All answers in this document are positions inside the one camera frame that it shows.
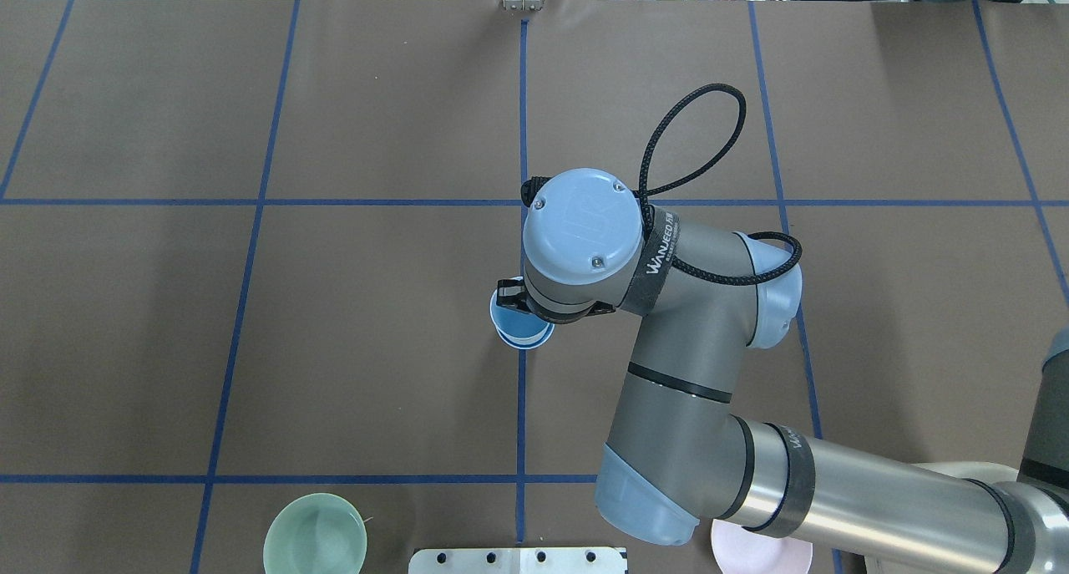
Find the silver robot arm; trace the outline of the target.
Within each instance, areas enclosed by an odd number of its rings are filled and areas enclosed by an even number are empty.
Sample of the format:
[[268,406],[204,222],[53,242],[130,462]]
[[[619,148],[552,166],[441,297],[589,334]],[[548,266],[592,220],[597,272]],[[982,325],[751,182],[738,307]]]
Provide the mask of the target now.
[[600,515],[684,545],[700,519],[935,573],[1065,573],[1066,330],[1013,481],[938,474],[732,413],[746,350],[797,316],[797,239],[683,222],[595,168],[527,180],[520,277],[495,302],[546,327],[641,319],[595,483]]

